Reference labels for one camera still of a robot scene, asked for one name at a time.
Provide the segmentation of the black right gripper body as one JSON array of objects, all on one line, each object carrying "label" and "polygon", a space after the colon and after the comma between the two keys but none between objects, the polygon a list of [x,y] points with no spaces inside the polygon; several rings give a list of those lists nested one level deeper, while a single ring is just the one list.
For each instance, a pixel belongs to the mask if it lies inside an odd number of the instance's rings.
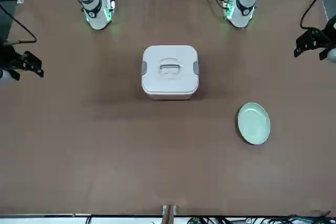
[{"label": "black right gripper body", "polygon": [[20,80],[17,70],[26,70],[23,55],[17,53],[13,46],[1,44],[1,80]]}]

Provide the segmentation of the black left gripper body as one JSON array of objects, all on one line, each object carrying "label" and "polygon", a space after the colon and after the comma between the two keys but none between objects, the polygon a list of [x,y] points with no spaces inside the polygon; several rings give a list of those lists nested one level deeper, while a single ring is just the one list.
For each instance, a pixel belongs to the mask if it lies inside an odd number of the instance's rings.
[{"label": "black left gripper body", "polygon": [[323,48],[330,51],[335,48],[335,16],[330,18],[324,29],[313,27],[312,29],[313,47],[312,50]]}]

